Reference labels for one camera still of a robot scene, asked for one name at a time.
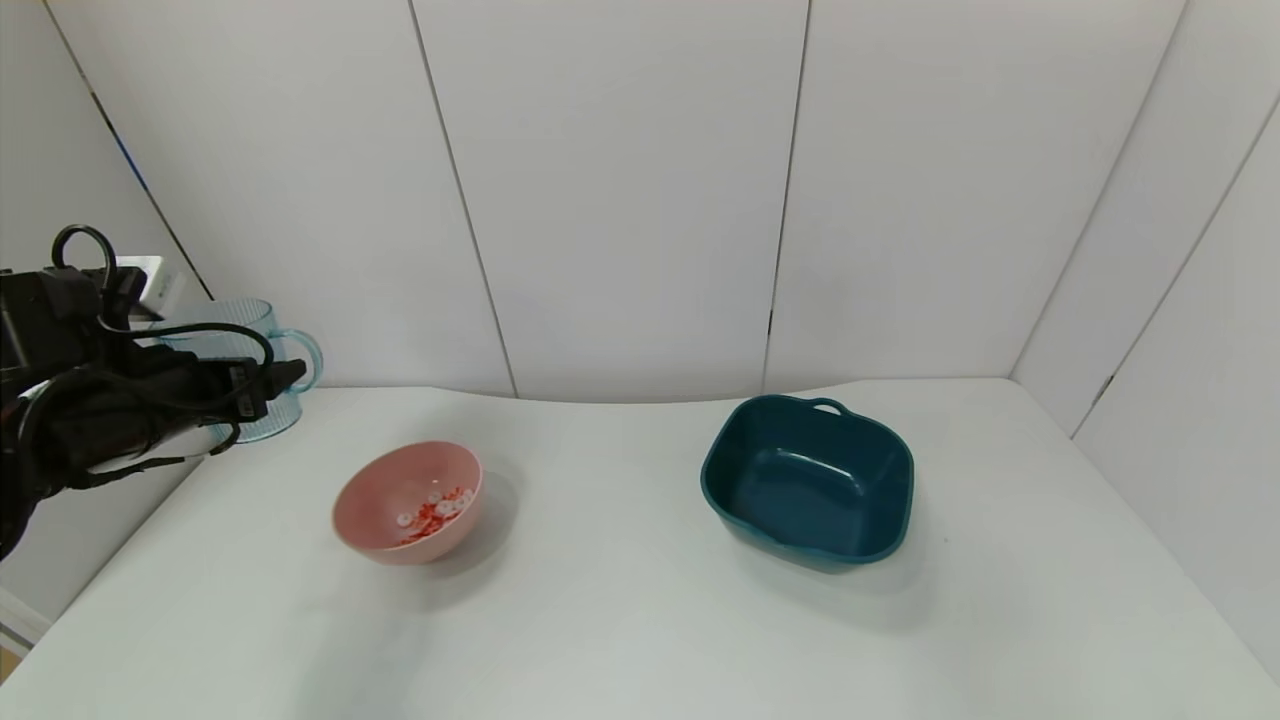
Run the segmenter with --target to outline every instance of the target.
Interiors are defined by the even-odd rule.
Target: white wall
[[[326,384],[512,392],[406,0],[54,13],[215,296],[314,333]]]
[[[1007,375],[1181,6],[814,3],[767,389]]]
[[[0,3],[0,266],[49,265],[54,236],[70,223],[102,229],[120,255],[177,263],[189,281],[186,297],[204,297],[45,6]],[[68,246],[69,260],[101,266],[97,247],[82,240]],[[24,609],[26,639],[38,639],[191,468],[152,470],[42,502],[18,550],[0,564],[0,618],[5,609],[19,606],[19,615]]]
[[[1280,114],[1076,442],[1280,680]]]
[[[805,0],[415,0],[522,397],[760,388]]]
[[[1074,433],[1280,96],[1280,3],[1190,0],[1014,379]]]

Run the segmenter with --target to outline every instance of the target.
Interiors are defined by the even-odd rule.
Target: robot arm
[[[82,272],[63,261],[63,247],[78,233],[97,241],[105,268]],[[41,500],[186,457],[101,473],[95,466],[141,456],[195,427],[230,424],[230,437],[210,451],[216,455],[236,442],[241,423],[265,418],[266,402],[306,373],[302,360],[276,361],[261,334],[238,325],[129,329],[146,273],[118,268],[110,242],[91,227],[63,229],[52,260],[38,272],[0,270],[0,559],[17,546]],[[137,342],[186,332],[244,334],[264,357],[210,360]]]

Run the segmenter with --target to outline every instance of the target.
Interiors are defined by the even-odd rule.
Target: bowl
[[[860,565],[902,544],[914,461],[893,430],[835,400],[767,395],[733,410],[701,480],[724,523],[765,550]]]
[[[333,529],[375,562],[420,565],[462,542],[483,503],[484,473],[474,452],[452,442],[420,442],[356,473],[334,501]],[[421,537],[429,529],[434,532]]]

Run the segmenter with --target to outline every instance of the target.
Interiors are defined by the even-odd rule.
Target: table surface
[[[312,392],[288,433],[174,492],[0,717],[1280,717],[1280,688],[1019,386],[804,395],[915,456],[882,562],[823,574],[726,530],[698,477],[735,401]],[[416,568],[342,546],[347,478],[430,438],[485,462],[475,533]]]

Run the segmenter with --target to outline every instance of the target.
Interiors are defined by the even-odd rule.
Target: clear blue cup
[[[242,297],[238,300],[218,300],[183,307],[174,315],[166,318],[157,325],[163,329],[169,325],[186,325],[189,323],[232,323],[260,333],[271,343],[276,360],[287,360],[289,356],[284,351],[284,338],[289,338],[303,347],[311,356],[310,377],[287,388],[275,400],[266,404],[266,418],[255,423],[241,425],[241,436],[237,443],[256,442],[271,436],[283,433],[293,427],[302,418],[302,405],[298,395],[311,389],[320,380],[324,372],[324,355],[320,345],[310,334],[293,328],[276,325],[275,310],[271,304],[256,297]],[[186,334],[164,336],[156,338],[159,342],[174,348],[195,352],[197,357],[214,360],[219,357],[252,357],[262,360],[262,348],[257,342],[229,332],[195,332]],[[230,437],[230,425],[212,425],[210,428],[218,442]]]

